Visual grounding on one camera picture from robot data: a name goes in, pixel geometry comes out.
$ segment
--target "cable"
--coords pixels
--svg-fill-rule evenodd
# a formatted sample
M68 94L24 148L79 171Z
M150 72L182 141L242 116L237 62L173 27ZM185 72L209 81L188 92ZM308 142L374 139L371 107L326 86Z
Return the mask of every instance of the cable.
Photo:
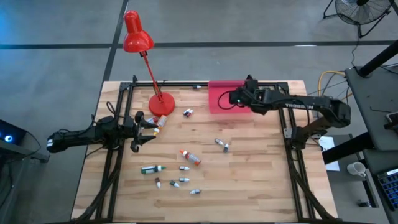
M347 88L346 96L344 96L341 100L343 100L343 99L348 99L348 97L350 97L350 96L353 95L353 93L347 94L347 93L348 93L348 90L349 90L349 87Z
M347 88L346 97L345 97L346 100L347 100L347 105L349 105L349 104L348 104L348 90L349 90L349 87Z
M94 153L94 152L96 152L96 151L98 151L98 150L100 150L100 149L102 149L104 146L101 146L101 147L99 147L99 148L97 148L97 149L95 149L94 151L92 151L92 152L90 152L90 153L88 153L86 156L85 156L85 159L89 156L89 155L91 155L92 153Z
M342 84L342 83L344 83L344 82L346 82L346 80L344 80L344 81L342 81L342 82L339 82L339 83L336 83L336 84L334 84L334 85L328 86L328 88L331 88L331 87L333 87L333 86L337 86L337 85ZM311 92L311 93L307 93L307 95L311 95L311 94L317 93L318 91L319 91L319 90L313 91L313 92Z
M231 107L229 107L229 108L224 108L224 107L222 107L222 106L220 105L220 99L221 99L221 97L223 97L225 94L231 93L231 92L233 92L233 91L234 91L234 90L226 91L226 92L222 93L222 94L218 97L218 100L217 100L217 105L218 105L218 107L220 107L220 108L223 109L223 110L230 110L230 109L232 109L232 108L234 108L234 107L236 106L236 104L235 104L235 105L233 105L233 106L231 106Z
M37 145L39 146L39 148L36 149L34 152L32 152L32 153L30 153L30 154L28 154L28 155L23 156L23 157L20 158L20 159L14 159L14 160L11 160L11 161L7 162L8 164L9 164L9 163L12 163L12 162L15 162L15 161L23 160L23 159L25 159L25 158L28 158L28 157L30 157L31 155L33 155L33 154L35 154L36 152L38 152L38 151L42 148L42 145L40 145L40 143L39 143L39 141L37 140L37 138L36 138L30 131L26 131L26 133L30 134L30 135L32 136L32 138L35 139L35 141L36 141Z
M341 92L336 96L336 98L338 98L341 94L343 94L348 88L349 88L349 87L347 87L345 90L341 91Z
M386 68L384 68L384 67L382 67L382 66L380 66L382 69L384 69L384 70L387 70L387 71L389 71L389 72L391 72L391 73L394 73L394 74L397 74L398 75L398 73L397 72L393 72L393 71L391 71L391 70L389 70L389 69L386 69Z
M337 73L334 73L334 74L328 79L328 82L326 82L325 88L327 88L327 87L329 86L329 83L330 83L331 79L332 79L335 75L337 75ZM323 96L323 95L325 94L325 92L326 92L326 89L323 89L321 96Z
M8 193L6 195L6 197L4 198L4 200L1 202L0 204L0 209L2 208L2 206L6 203L8 196L10 196L11 190L12 190L12 172L11 172L11 166L10 164L8 164L8 178L10 180L10 189L8 190Z
M355 65L354 65L354 61L355 61L355 54L354 54L354 51L358 48L359 41L360 41L360 38L358 37L358 41L356 42L355 48L351 51L351 54L353 55L353 60L351 61L351 64L352 64L353 67L355 67Z
M106 102L106 107L113 114L113 119L110 120L110 121L107 121L107 122L103 122L102 124L107 124L107 123L113 122L115 119L124 118L123 116L116 115L116 111L115 111L115 109L114 109L114 107L113 107L111 102L107 101ZM90 125L85 130L83 130L83 131L81 131L79 133L70 135L70 137L77 137L77 136L80 136L82 134L87 133L87 131L90 130L90 128L93 127L94 124L98 124L98 123L95 121L95 117L92 114L91 115L91 123L90 123ZM62 137L63 137L64 133L69 133L69 132L70 132L69 130L63 129L63 128L58 130L59 135L62 136Z
M343 72L338 72L338 71L325 71L325 72L323 72L320 76L319 76L319 79L318 79L318 96L321 96L321 94L320 94L320 91L321 91L321 83L322 83L322 78L323 78L323 76L326 74L326 73L334 73L334 74L339 74L339 75L342 75L343 77L345 77L346 75L343 73Z

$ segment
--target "blue light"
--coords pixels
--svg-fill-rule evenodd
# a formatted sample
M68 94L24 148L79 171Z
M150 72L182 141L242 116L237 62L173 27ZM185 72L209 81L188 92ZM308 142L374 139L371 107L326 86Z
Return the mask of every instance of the blue light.
M12 136L6 136L4 138L4 140L6 140L6 142L11 142L12 141Z

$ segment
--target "black wire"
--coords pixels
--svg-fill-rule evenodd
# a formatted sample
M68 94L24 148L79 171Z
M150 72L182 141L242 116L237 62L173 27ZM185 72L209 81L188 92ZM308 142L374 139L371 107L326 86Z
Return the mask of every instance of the black wire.
M106 102L106 107L113 114L113 119L111 119L110 121L107 121L107 122L103 122L103 124L107 124L107 123L113 122L115 119L124 118L123 116L116 115L116 111L115 111L115 109L114 109L114 107L113 107L111 102L107 101ZM81 131L79 133L76 133L74 135L71 135L70 137L77 137L77 136L80 136L82 134L87 133L87 131L90 130L90 128L93 127L94 124L98 124L98 123L95 121L95 117L92 114L91 115L91 123L90 123L90 125L85 130L83 130L83 131ZM62 136L62 137L63 137L64 133L69 133L69 132L70 132L69 130L63 129L63 128L58 130L59 135Z
M30 157L31 155L35 154L36 152L38 152L38 151L42 148L42 145L40 145L40 143L39 143L39 141L37 140L37 138L36 138L30 131L26 131L26 133L30 134L30 135L35 139L35 141L36 141L37 145L39 146L39 148L36 149L34 152L32 152L32 153L30 153L30 154L28 154L28 155L23 156L22 158L14 159L14 160L11 160L11 161L7 162L8 164L9 164L9 163L12 163L12 162L15 162L15 161L20 161L20 160L25 159L25 158L27 158L27 157Z
M349 90L349 87L347 88L347 92L346 92L347 105L349 105L349 104L348 104L348 90Z
M351 51L351 54L353 55L353 60L351 61L351 64L352 64L353 67L355 67L355 65L354 65L354 61L355 61L354 51L358 48L359 41L360 41L360 38L358 37L358 41L356 42L355 48L353 49L353 51Z
M334 85L331 85L331 86L329 86L328 88L331 88L331 87L333 87L333 86L337 86L337 85L339 85L339 84L342 84L343 82L346 82L346 80L344 80L344 81L342 81L342 82L339 82L339 83L336 83L336 84L334 84ZM328 88L323 88L323 89L320 89L320 90L317 90L317 91L313 91L313 92L311 92L311 93L308 93L307 95L311 95L311 94L317 93L318 91L326 90L326 89L328 89Z
M222 107L222 106L220 105L220 99L221 99L221 97L223 97L225 94L231 93L231 92L233 92L233 91L234 91L234 90L226 91L226 92L222 93L222 94L218 97L217 105L218 105L219 108L221 108L221 109L223 109L223 110L230 110L230 109L232 109L232 108L234 108L234 107L236 106L236 104L235 104L235 105L232 105L232 106L229 107L229 108L224 108L224 107Z
M13 179L12 179L12 172L11 172L11 165L10 165L10 164L8 164L8 178L9 178L9 180L10 180L10 189L8 190L8 193L7 193L6 197L4 198L4 200L1 202L1 204L0 204L0 209L1 209L2 206L6 203L6 200L7 200L8 196L10 195L11 190L12 190ZM5 188L5 187L6 187L6 184L4 184L4 187L3 187L3 189L1 189L1 192L4 191L4 188Z
M398 75L398 73L397 72L393 72L393 71L391 71L391 70L389 70L389 69L386 69L386 68L384 68L384 67L382 67L382 66L380 66L382 69L384 69L384 70L387 70L387 71L389 71L389 72L391 72L391 73L394 73L394 74L397 74Z
M326 83L325 88L324 88L323 91L322 91L321 96L323 96L323 95L325 94L325 91L326 91L326 89L328 88L328 85L329 85L331 79L332 79L336 74L337 74L337 73L334 73L334 74L329 78L328 82Z
M100 150L100 149L102 149L102 148L103 148L103 146L101 146L101 147L95 149L94 151L90 152L89 154L87 154L87 155L85 156L85 159L86 159L89 155L91 155L92 153L94 153L94 152L96 152L96 151L98 151L98 150Z
M341 92L336 96L336 98L338 99L338 97L339 97L341 94L343 94L345 91L346 91L346 90L341 91Z

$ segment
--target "electric fan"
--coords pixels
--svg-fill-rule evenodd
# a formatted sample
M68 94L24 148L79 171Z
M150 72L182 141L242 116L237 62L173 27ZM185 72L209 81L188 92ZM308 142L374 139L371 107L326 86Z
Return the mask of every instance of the electric fan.
M326 15L326 11L336 2L336 14ZM373 28L390 13L392 0L331 0L328 7L323 12L323 18L338 16L348 24L357 25L358 36L362 38L368 35ZM362 35L361 25L378 20L364 35Z

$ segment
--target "red desk lamp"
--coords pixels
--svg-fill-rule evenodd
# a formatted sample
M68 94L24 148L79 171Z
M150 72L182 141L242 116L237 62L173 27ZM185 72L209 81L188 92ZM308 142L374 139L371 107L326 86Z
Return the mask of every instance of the red desk lamp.
M149 100L150 112L155 116L167 116L175 108L174 98L170 93L162 93L158 88L147 59L147 50L153 48L155 43L150 35L142 29L141 21L136 11L127 11L124 14L124 21L127 27L127 35L124 38L123 49L129 53L139 53L144 58L150 78L154 83L155 95Z

